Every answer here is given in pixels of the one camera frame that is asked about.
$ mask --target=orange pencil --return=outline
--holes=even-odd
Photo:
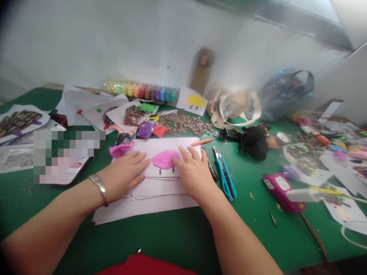
[[[202,144],[205,144],[205,143],[208,143],[208,142],[211,142],[213,141],[214,139],[205,139],[203,141],[197,141],[197,142],[193,142],[191,143],[191,147],[194,147],[194,146],[197,146],[197,145],[202,145]]]

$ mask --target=hand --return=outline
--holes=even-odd
[[[185,192],[192,197],[198,204],[201,204],[206,198],[211,198],[213,193],[220,191],[213,181],[208,167],[208,158],[205,150],[201,149],[201,159],[193,147],[187,148],[187,152],[182,146],[179,146],[183,161],[173,158],[172,161],[180,170],[181,184]]]
[[[109,204],[129,194],[145,179],[144,175],[138,175],[151,162],[151,159],[141,162],[145,157],[146,153],[132,152],[97,173],[106,189]]]

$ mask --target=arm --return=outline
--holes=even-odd
[[[133,152],[97,173],[108,203],[125,196],[145,179],[138,175],[150,163],[140,163],[145,157],[146,153]],[[89,178],[60,194],[2,242],[16,274],[52,274],[82,221],[101,206],[102,194]]]
[[[192,147],[188,150],[191,155],[180,147],[185,162],[178,159],[174,162],[181,172],[181,184],[185,191],[202,207],[211,224],[222,273],[282,274],[265,247],[213,181],[205,151],[201,150],[200,159]]]

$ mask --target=red cloth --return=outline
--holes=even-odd
[[[177,265],[162,260],[149,258],[143,254],[132,254],[126,262],[111,266],[96,275],[196,275],[195,272],[185,270]]]

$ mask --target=white cable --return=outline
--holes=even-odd
[[[354,197],[351,197],[351,196],[347,196],[348,199],[353,199],[355,201],[359,201],[359,202],[363,202],[363,203],[366,203],[367,204],[367,201],[366,200],[362,200],[362,199],[358,199],[358,198],[354,198]]]
[[[365,223],[365,222],[355,222],[355,221],[350,221],[350,222],[347,222],[347,223]],[[342,227],[341,227],[341,234],[342,234],[342,236],[348,241],[348,242],[350,242],[350,243],[352,243],[352,244],[354,244],[354,245],[356,245],[356,246],[358,246],[358,247],[360,247],[360,248],[363,248],[363,249],[366,249],[367,250],[367,246],[363,246],[363,245],[361,245],[361,244],[357,244],[357,243],[355,243],[355,242],[353,242],[353,241],[351,241],[350,239],[348,239],[347,238],[347,236],[345,236],[345,229],[346,229],[346,224],[347,223],[345,223]]]

